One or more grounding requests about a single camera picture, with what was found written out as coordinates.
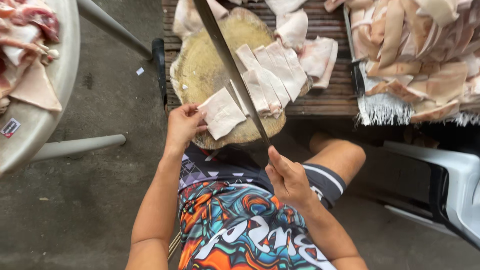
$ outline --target concrete floor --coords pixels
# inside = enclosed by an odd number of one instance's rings
[[[145,44],[161,35],[160,1],[95,2]],[[154,65],[84,19],[81,29],[75,89],[50,141],[124,134],[127,143],[80,158],[31,164],[0,180],[2,270],[122,269],[128,259],[133,221],[162,154],[166,120]],[[146,71],[137,76],[140,67]],[[334,123],[318,125],[334,128]],[[377,138],[372,130],[347,131],[353,138]],[[294,160],[306,154],[291,146],[295,142],[286,132],[273,143]],[[371,146],[365,150],[367,163],[354,183],[396,186],[407,179],[420,183],[429,175],[420,163]],[[394,216],[374,203],[347,194],[333,214],[372,270],[480,269],[478,252],[462,240]]]

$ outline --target hand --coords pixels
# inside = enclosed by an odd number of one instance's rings
[[[196,111],[198,106],[185,104],[170,112],[165,149],[185,151],[196,133],[207,130],[204,112]]]
[[[313,202],[318,202],[318,197],[310,189],[307,174],[300,163],[293,163],[281,156],[273,146],[268,149],[268,156],[273,167],[269,164],[265,171],[279,201],[292,206],[300,213],[305,212]]]

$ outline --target knife blade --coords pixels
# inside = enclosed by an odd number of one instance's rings
[[[253,105],[252,98],[248,93],[245,82],[243,81],[242,76],[240,75],[238,67],[235,64],[235,61],[233,60],[233,56],[230,52],[230,49],[228,48],[227,42],[223,38],[222,32],[220,31],[220,27],[218,27],[218,24],[216,23],[215,17],[213,16],[210,6],[208,5],[206,0],[193,0],[193,1],[195,2],[198,13],[200,14],[200,18],[202,19],[205,25],[205,29],[210,35],[210,38],[212,39],[212,42],[215,45],[218,55],[220,56],[223,64],[225,65],[228,71],[228,74],[230,75],[230,78],[235,84],[237,91],[240,95],[240,98],[243,100],[243,103],[245,104],[245,107],[247,108],[248,113],[250,114],[250,117],[252,118],[253,123],[255,124],[255,127],[260,133],[260,136],[262,137],[264,144],[267,146],[267,148],[270,147],[271,145],[270,139],[268,138],[267,132],[265,131],[262,121],[260,120],[260,117],[257,114],[257,110]],[[237,106],[241,108],[235,93],[230,89],[228,89],[228,92],[230,93],[232,98],[235,100]]]

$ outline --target wooden slat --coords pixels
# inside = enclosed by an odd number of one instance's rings
[[[168,108],[172,110],[180,105],[175,91],[170,83],[169,71],[172,62],[181,49],[181,40],[172,32],[175,8],[178,0],[162,0],[163,9],[166,11],[163,16],[165,61],[167,71],[167,94]],[[227,0],[218,0],[224,7],[231,10],[237,5]],[[263,0],[258,3],[249,2],[241,7],[248,8],[262,19],[273,31],[276,27],[276,16],[268,8]],[[334,38],[338,42],[339,56],[348,57],[348,38],[345,28],[342,9],[333,13],[327,13],[323,1],[309,0],[301,7],[308,15],[309,27],[307,39],[315,39],[317,36]],[[351,60],[338,58],[330,84],[327,89],[312,89],[303,96],[298,97],[294,104],[287,106],[288,116],[355,116],[358,113],[357,96],[351,87]]]

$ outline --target shorts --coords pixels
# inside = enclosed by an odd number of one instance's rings
[[[226,184],[253,184],[274,194],[264,168],[258,166],[248,153],[232,146],[206,151],[191,144],[182,157],[179,192],[199,182],[218,181]],[[303,167],[312,189],[320,202],[331,208],[347,185],[332,170],[317,164],[304,163]]]

